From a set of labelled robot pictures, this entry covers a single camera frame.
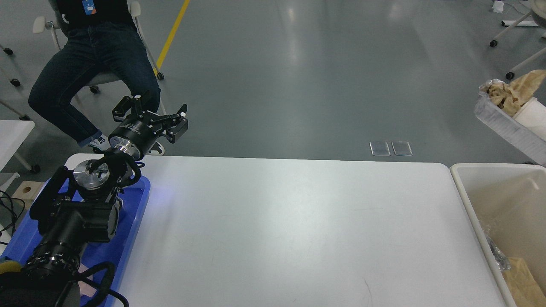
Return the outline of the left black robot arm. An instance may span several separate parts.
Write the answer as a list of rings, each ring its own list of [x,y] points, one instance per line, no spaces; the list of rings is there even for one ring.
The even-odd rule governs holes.
[[[150,93],[124,96],[112,111],[119,126],[109,135],[100,159],[83,161],[73,170],[59,167],[33,202],[29,217],[37,221],[42,239],[23,266],[1,272],[3,307],[79,307],[79,283],[96,289],[86,307],[97,307],[113,296],[115,264],[102,261],[79,272],[88,243],[109,243],[115,236],[125,187],[142,177],[142,159],[156,140],[172,144],[189,126],[188,106],[159,115],[142,106]]]

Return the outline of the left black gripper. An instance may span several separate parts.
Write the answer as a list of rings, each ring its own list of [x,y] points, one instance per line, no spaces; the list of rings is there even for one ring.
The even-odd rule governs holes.
[[[149,126],[142,121],[125,120],[128,117],[144,118],[146,111],[143,104],[148,103],[149,99],[150,91],[133,97],[124,96],[112,110],[113,120],[121,124],[109,135],[109,145],[135,160],[141,160],[145,155],[164,155],[165,148],[157,141],[158,137],[164,137],[175,144],[189,128],[187,104],[183,104],[177,113],[171,115],[152,113]]]

